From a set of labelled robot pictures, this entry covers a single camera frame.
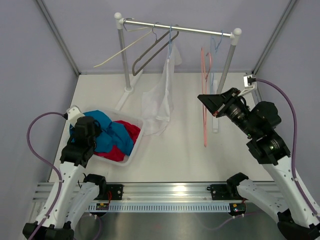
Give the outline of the pink hanger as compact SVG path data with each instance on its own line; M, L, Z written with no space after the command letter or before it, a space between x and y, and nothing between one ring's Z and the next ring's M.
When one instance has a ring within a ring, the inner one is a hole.
M208 93L208 78L212 68L212 55L210 52L205 53L202 47L201 51L201 93L206 95ZM208 57L208 68L206 68L206 57ZM203 126L203 145L207 146L207 109L202 105L202 126Z

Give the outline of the light blue red-shirt hanger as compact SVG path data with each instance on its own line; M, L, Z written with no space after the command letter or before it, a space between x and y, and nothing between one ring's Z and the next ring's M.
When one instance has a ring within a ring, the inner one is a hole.
M219 41L216 41L214 36L210 37L210 54L211 54L210 84L209 84L210 94L214 94L214 61L215 61L215 56L219 50L221 42L222 42L222 37L220 37Z

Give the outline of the white t shirt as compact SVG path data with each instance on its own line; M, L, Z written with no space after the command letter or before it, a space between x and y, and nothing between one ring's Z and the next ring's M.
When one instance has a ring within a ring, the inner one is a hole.
M168 126L174 110L172 83L175 67L182 63L176 45L172 43L169 63L165 60L162 75L157 84L142 94L141 116L144 119L144 135L159 136Z

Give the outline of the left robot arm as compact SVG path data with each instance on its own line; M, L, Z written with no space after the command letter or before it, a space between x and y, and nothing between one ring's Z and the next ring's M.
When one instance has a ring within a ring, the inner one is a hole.
M36 220L23 227L22 233L28 240L72 240L75 227L90 203L107 195L105 177L88 174L79 192L72 196L94 155L96 138L101 132L100 124L91 116L81 116L76 120L73 132L62 149L60 165L53 168L58 180Z

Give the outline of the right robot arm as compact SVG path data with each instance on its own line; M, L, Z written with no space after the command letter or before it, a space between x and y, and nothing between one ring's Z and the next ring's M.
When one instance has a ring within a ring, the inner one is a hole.
M228 117L246 134L249 152L272 177L283 199L256 186L241 172L226 181L227 195L253 202L275 221L287 240L318 240L320 217L313 210L320 207L308 192L300 192L306 186L292 165L293 153L275 131L281 123L276 106L261 101L249 109L240 90L234 87L221 94L200 94L197 98L214 117Z

